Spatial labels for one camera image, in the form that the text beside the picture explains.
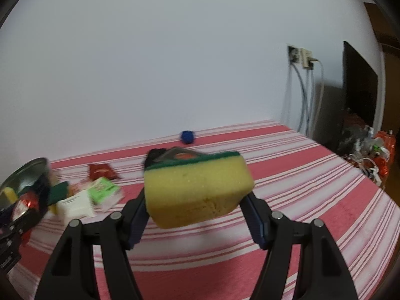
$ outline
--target green packet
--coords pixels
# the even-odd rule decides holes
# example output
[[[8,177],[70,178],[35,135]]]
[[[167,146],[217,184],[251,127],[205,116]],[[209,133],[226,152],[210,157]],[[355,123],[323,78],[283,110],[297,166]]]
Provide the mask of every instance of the green packet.
[[[87,189],[91,199],[96,204],[104,203],[109,197],[119,192],[119,186],[113,184],[105,177],[96,179],[93,184]]]

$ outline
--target white wall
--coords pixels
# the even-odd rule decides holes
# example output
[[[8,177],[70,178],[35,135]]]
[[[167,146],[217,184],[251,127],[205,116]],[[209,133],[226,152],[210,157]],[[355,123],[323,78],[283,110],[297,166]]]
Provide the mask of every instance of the white wall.
[[[344,40],[380,75],[361,0],[21,0],[0,30],[0,178],[34,157],[181,130],[296,128],[287,44],[341,86]]]

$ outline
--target metal bowl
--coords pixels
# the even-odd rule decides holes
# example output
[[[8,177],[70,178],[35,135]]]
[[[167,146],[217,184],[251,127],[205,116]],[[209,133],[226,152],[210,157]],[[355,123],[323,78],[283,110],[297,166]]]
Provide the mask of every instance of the metal bowl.
[[[49,175],[49,162],[46,158],[37,158],[24,164],[14,171],[0,187],[0,211],[8,208],[11,203],[2,193],[6,187],[11,187],[16,194],[20,195],[26,186],[33,185],[42,174]]]

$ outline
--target striped tablecloth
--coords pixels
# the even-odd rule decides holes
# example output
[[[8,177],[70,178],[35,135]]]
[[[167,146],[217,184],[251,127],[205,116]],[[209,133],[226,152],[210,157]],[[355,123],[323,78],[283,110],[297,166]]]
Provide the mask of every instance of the striped tablecloth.
[[[77,182],[87,176],[88,163],[111,163],[121,176],[117,183],[125,195],[111,209],[115,211],[141,190],[146,153],[151,148],[179,145],[177,135],[169,136],[52,165],[62,181]],[[238,150],[256,182],[256,196],[265,199],[272,210],[292,220],[324,220],[349,266],[359,298],[371,297],[399,237],[400,209],[358,169],[272,121],[199,131],[189,148],[208,153]],[[24,299],[34,297],[62,232],[57,217],[48,213],[27,246],[21,247],[22,259],[9,277]],[[299,251],[293,248],[283,299],[293,294]],[[109,299],[98,246],[94,252],[101,298]],[[150,219],[128,258],[145,300],[242,300],[253,291],[265,252],[253,243],[237,208],[223,217],[177,229],[159,229]]]

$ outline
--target red candy wrapper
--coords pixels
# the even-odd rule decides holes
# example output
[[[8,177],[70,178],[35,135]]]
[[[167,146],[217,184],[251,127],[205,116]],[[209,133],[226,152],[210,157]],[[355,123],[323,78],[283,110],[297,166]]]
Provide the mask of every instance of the red candy wrapper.
[[[29,209],[35,209],[39,212],[39,198],[32,191],[28,191],[19,198],[12,211],[11,220],[17,220],[18,218],[23,216]],[[23,245],[26,245],[28,243],[29,238],[31,237],[31,232],[32,231],[29,230],[21,236]]]
[[[92,181],[100,177],[105,177],[109,180],[120,178],[108,163],[91,163],[89,165],[89,177]]]

